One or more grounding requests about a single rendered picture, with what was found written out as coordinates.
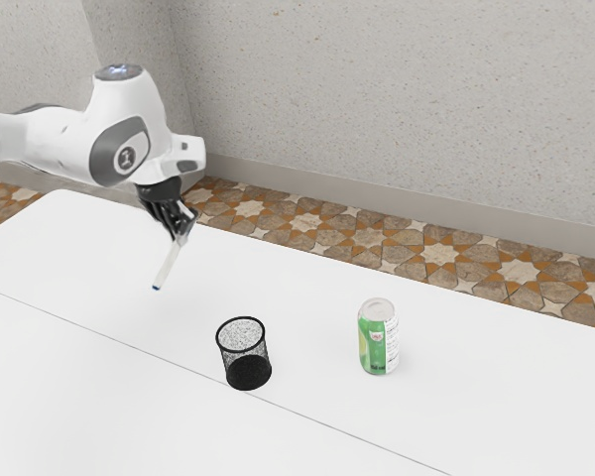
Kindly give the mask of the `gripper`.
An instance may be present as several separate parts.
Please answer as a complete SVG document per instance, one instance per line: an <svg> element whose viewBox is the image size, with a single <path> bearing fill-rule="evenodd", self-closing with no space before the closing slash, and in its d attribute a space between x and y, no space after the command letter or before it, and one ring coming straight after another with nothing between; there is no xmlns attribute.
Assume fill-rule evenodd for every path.
<svg viewBox="0 0 595 476"><path fill-rule="evenodd" d="M135 184L140 202L166 228L173 241L177 237L187 237L198 218L198 212L181 200L181 184L180 177L152 184Z"/></svg>

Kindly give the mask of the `white pen with blue tip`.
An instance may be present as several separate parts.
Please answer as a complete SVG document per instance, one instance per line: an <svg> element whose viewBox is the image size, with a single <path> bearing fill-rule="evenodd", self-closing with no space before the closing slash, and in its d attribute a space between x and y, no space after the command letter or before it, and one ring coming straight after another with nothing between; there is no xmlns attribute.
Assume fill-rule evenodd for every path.
<svg viewBox="0 0 595 476"><path fill-rule="evenodd" d="M157 273L155 280L152 284L152 289L155 291L160 290L167 277L169 276L177 258L181 248L186 244L187 236L186 235L177 235L175 240L172 243L171 249L164 260L159 272Z"/></svg>

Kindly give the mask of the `black mesh pen holder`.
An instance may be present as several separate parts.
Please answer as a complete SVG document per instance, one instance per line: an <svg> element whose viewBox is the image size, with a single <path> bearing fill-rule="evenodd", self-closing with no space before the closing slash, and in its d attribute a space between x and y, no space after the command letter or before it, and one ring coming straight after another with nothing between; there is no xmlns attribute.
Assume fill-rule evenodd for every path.
<svg viewBox="0 0 595 476"><path fill-rule="evenodd" d="M240 391L265 385L272 375L264 324L253 316L223 322L215 340L221 352L227 383Z"/></svg>

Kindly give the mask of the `green drink can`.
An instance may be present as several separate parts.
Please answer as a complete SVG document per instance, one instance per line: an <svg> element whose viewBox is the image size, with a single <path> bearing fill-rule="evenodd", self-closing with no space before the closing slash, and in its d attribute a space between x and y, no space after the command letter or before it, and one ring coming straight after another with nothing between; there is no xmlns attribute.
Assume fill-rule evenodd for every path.
<svg viewBox="0 0 595 476"><path fill-rule="evenodd" d="M399 320L394 305L382 297L366 300L358 311L359 358L372 375L386 375L399 364Z"/></svg>

